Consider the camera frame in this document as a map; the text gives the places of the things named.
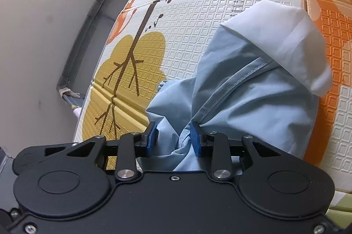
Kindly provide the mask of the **light blue shirt white collar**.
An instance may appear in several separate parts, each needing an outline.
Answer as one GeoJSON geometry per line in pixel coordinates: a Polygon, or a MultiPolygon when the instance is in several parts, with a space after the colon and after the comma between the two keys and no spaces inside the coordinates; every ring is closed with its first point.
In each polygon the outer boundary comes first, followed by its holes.
{"type": "Polygon", "coordinates": [[[195,73],[160,82],[146,109],[157,124],[145,170],[195,171],[190,123],[239,140],[253,135],[302,158],[319,99],[332,87],[325,39],[302,8],[262,0],[220,24],[195,73]]]}

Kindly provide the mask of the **colourful foam play mat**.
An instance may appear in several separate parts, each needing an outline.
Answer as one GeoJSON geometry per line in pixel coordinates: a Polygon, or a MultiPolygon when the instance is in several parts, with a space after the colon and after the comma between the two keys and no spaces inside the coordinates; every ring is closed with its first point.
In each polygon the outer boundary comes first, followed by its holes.
{"type": "Polygon", "coordinates": [[[159,132],[153,166],[200,166],[190,123],[249,133],[334,180],[351,222],[351,0],[129,0],[109,34],[74,140],[159,132]]]}

